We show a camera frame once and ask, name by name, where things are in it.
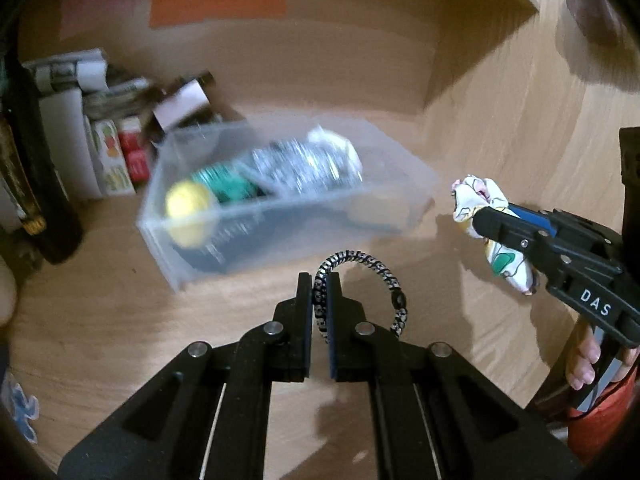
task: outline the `wooden desk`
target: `wooden desk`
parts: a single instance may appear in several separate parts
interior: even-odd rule
[[[514,202],[619,228],[617,131],[640,124],[634,55],[587,50],[564,0],[540,0],[535,17],[486,0],[289,0],[286,20],[156,31],[143,2],[62,42],[58,3],[30,1],[24,59],[102,46],[114,62],[160,79],[209,68],[241,114],[348,111],[431,164],[442,181],[423,223],[362,250],[406,290],[405,340],[450,342],[527,404],[574,318],[544,293],[524,298],[492,276],[479,243],[453,225],[449,186],[471,172],[490,176]],[[22,295],[13,366],[40,399],[38,448],[53,466],[188,343],[231,342],[270,319],[297,273],[314,272],[325,256],[173,294],[134,227],[138,206],[133,198],[85,208],[79,253],[46,267]],[[379,279],[353,267],[342,276],[345,293],[388,323]],[[312,363],[311,380],[273,389],[265,478],[374,478],[364,386],[330,382],[316,332]]]

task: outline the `clear plastic container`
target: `clear plastic container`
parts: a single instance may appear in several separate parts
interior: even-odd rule
[[[176,182],[272,140],[305,139],[318,125],[353,143],[363,165],[361,185],[322,194],[266,196],[216,205],[185,219],[166,218],[166,194]],[[420,221],[436,182],[423,161],[367,121],[269,114],[169,134],[138,227],[162,273],[178,290],[205,276],[357,249],[363,240],[400,234]],[[205,230],[212,233],[212,242],[196,249],[179,247],[169,235],[176,228]]]

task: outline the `silver rivet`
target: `silver rivet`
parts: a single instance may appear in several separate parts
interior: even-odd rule
[[[269,335],[278,335],[284,330],[284,326],[279,321],[270,321],[264,324],[264,331]]]
[[[187,349],[187,352],[189,352],[189,355],[191,357],[202,357],[208,351],[209,351],[209,346],[206,343],[203,343],[202,341],[191,343],[189,345],[189,348]]]
[[[368,321],[363,321],[362,323],[358,323],[356,325],[356,332],[360,335],[371,335],[376,331],[376,327],[374,327]]]
[[[451,347],[446,343],[434,343],[431,345],[431,352],[436,357],[449,357],[451,355]]]

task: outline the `green object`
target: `green object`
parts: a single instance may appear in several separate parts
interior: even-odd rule
[[[255,184],[225,164],[215,164],[204,168],[194,173],[191,179],[194,182],[204,184],[216,195],[221,204],[255,198],[260,192]]]
[[[507,267],[507,265],[509,265],[515,259],[516,259],[516,255],[513,253],[498,254],[494,258],[494,260],[491,262],[491,268],[494,270],[494,274],[496,276],[500,276],[500,274]]]

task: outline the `silver foil wrapper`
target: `silver foil wrapper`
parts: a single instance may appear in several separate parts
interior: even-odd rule
[[[276,194],[323,192],[362,182],[347,149],[331,143],[286,140],[241,156],[238,170]]]

